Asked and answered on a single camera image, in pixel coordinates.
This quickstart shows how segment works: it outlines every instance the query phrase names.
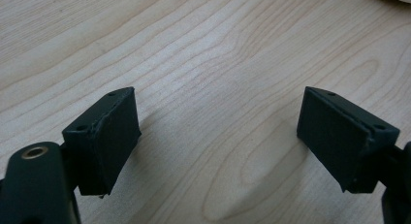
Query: black plastic bracket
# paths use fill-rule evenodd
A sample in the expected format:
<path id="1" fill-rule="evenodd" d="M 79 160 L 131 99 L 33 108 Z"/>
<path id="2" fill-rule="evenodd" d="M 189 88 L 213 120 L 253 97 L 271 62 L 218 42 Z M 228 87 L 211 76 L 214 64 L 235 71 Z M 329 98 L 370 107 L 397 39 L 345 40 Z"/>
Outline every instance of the black plastic bracket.
<path id="1" fill-rule="evenodd" d="M 306 87 L 297 135 L 343 191 L 371 193 L 383 182 L 386 223 L 405 223 L 411 211 L 406 168 L 411 145 L 405 150 L 395 146 L 397 128 L 333 92 Z"/>
<path id="2" fill-rule="evenodd" d="M 63 145 L 31 144 L 10 158 L 0 222 L 80 223 L 74 189 L 110 194 L 141 134 L 134 88 L 108 93 L 63 130 Z"/>

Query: wooden table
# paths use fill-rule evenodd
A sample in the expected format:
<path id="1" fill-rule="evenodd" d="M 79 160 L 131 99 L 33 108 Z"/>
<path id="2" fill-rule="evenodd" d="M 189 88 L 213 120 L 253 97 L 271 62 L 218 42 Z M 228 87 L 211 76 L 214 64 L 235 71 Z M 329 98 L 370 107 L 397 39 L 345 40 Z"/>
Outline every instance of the wooden table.
<path id="1" fill-rule="evenodd" d="M 83 223 L 382 223 L 296 137 L 332 90 L 411 139 L 411 5 L 395 0 L 0 0 L 0 177 L 102 95 L 136 88 L 142 138 Z"/>

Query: screw hole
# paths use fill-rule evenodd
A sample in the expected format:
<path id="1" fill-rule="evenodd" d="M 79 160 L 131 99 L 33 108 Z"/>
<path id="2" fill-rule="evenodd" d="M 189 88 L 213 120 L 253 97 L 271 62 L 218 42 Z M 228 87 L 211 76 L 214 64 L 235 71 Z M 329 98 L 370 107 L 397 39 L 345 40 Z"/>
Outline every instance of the screw hole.
<path id="1" fill-rule="evenodd" d="M 386 127 L 383 125 L 374 125 L 375 128 L 380 129 L 380 130 L 385 130 Z"/>
<path id="2" fill-rule="evenodd" d="M 32 147 L 24 151 L 21 157 L 23 159 L 34 159 L 34 158 L 42 156 L 47 151 L 48 151 L 48 148 L 45 146 L 36 146 L 36 147 Z"/>
<path id="3" fill-rule="evenodd" d="M 88 127 L 86 125 L 81 125 L 81 126 L 77 127 L 76 130 L 83 131 L 83 130 L 86 130 L 87 128 Z"/>

